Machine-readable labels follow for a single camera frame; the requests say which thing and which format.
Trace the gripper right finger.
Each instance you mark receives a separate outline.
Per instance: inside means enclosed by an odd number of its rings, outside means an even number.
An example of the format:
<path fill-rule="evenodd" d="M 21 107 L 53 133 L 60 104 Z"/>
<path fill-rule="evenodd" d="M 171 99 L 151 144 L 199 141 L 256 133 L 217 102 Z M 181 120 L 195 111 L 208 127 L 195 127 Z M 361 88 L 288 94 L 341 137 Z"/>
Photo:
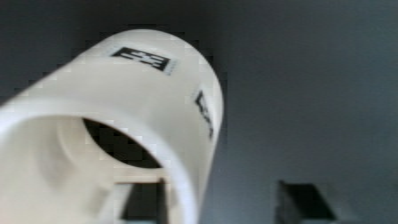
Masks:
<path fill-rule="evenodd" d="M 279 182 L 275 224 L 332 224 L 336 215 L 313 184 Z"/>

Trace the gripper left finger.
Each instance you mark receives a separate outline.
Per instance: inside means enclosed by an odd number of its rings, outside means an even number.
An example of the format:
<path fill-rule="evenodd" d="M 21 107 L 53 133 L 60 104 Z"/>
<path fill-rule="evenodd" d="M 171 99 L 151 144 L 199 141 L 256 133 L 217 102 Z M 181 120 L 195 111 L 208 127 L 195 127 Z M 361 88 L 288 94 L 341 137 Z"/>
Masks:
<path fill-rule="evenodd" d="M 167 224 L 163 183 L 135 183 L 121 212 L 121 224 Z"/>

